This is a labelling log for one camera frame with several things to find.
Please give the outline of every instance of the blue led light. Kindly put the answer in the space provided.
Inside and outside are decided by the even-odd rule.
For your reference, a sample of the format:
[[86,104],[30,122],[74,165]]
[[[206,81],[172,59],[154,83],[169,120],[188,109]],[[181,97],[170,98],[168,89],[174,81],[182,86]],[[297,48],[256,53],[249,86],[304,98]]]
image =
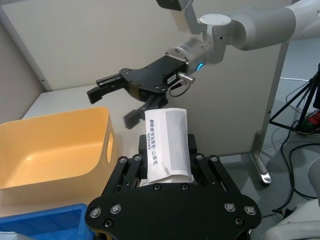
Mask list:
[[203,66],[204,66],[204,64],[203,64],[203,63],[200,63],[196,70],[198,71],[198,70],[199,70],[200,68],[202,68]]

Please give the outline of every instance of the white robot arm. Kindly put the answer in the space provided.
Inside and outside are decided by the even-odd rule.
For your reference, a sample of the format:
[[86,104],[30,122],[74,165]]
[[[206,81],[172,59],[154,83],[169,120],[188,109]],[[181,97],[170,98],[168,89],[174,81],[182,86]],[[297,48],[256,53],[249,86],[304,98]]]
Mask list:
[[[156,1],[171,10],[178,29],[188,33],[188,38],[144,68],[123,68],[118,74],[97,80],[97,87],[87,93],[93,104],[105,94],[124,88],[132,97],[145,102],[124,117],[129,129],[144,119],[144,111],[165,106],[167,91],[172,97],[184,94],[195,82],[191,75],[205,64],[220,63],[227,45],[253,50],[320,37],[320,0],[301,0],[270,11],[249,8],[225,15],[208,14],[199,19],[193,0]],[[187,86],[182,93],[171,94],[182,85]]]
[[198,20],[193,0],[157,0],[157,3],[171,10],[180,31],[190,34],[186,41],[166,52],[185,61],[189,75],[205,64],[220,63],[226,45],[246,51],[320,37],[320,0],[301,0],[269,11],[250,8],[225,15],[208,14]]

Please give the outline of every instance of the white partition wall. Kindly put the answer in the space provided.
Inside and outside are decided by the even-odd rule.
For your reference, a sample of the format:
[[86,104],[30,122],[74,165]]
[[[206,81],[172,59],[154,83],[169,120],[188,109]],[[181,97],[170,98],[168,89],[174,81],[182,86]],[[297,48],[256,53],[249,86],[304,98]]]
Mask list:
[[[290,3],[195,0],[193,5],[200,17]],[[122,68],[142,68],[185,37],[156,0],[25,0],[1,7],[2,19],[52,90],[91,85]],[[280,48],[245,52],[228,46],[222,63],[204,67],[185,95],[169,99],[170,106],[187,109],[189,133],[195,134],[199,151],[251,151],[255,133],[263,128],[273,81],[280,77],[275,76]]]
[[0,23],[0,124],[19,120],[43,87]]

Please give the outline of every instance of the floor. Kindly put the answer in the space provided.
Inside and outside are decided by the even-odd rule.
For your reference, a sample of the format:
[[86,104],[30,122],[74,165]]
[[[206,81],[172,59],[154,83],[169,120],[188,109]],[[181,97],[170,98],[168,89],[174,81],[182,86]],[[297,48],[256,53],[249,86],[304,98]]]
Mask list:
[[[320,61],[320,39],[292,42],[286,55],[282,77],[308,80],[318,68]],[[284,104],[286,96],[306,82],[281,79],[272,112],[279,110]],[[276,118],[277,122],[291,125],[297,118],[294,109],[288,108]],[[262,157],[272,177],[270,186],[260,184],[256,167],[249,154],[225,156],[221,158],[227,171],[234,179],[242,194],[254,199],[258,204],[262,216],[272,214],[272,209],[280,207],[287,199],[290,184],[286,165],[280,153],[280,146],[288,134],[288,130],[269,125],[262,150]],[[306,143],[320,143],[320,134],[301,136],[293,133],[284,147],[284,154],[296,146]],[[301,192],[315,196],[309,179],[308,168],[310,164],[320,158],[320,147],[311,146],[297,150],[292,156],[294,165],[296,188]],[[307,201],[295,194],[287,206],[293,209],[297,204]],[[279,214],[262,219],[261,224],[251,232],[252,240],[259,240],[263,233],[282,220]]]

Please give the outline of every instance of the black metal plate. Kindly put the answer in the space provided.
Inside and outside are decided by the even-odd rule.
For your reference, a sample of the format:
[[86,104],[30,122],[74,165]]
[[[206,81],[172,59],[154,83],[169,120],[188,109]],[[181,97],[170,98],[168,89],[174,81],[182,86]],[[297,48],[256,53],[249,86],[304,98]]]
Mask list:
[[[235,212],[226,211],[225,203],[233,203]],[[110,213],[114,204],[121,205],[118,214]],[[246,205],[253,206],[256,215],[246,214]],[[115,240],[234,240],[261,222],[251,198],[195,184],[183,190],[181,183],[163,183],[160,190],[148,185],[104,195],[90,203],[87,213],[96,207],[101,215],[86,214],[86,223]],[[242,226],[235,223],[237,217],[242,218]],[[113,221],[112,227],[105,228],[107,219]]]
[[169,56],[163,56],[144,68],[124,68],[119,73],[128,82],[130,94],[134,90],[160,94],[168,90],[168,78],[185,70],[185,62]]

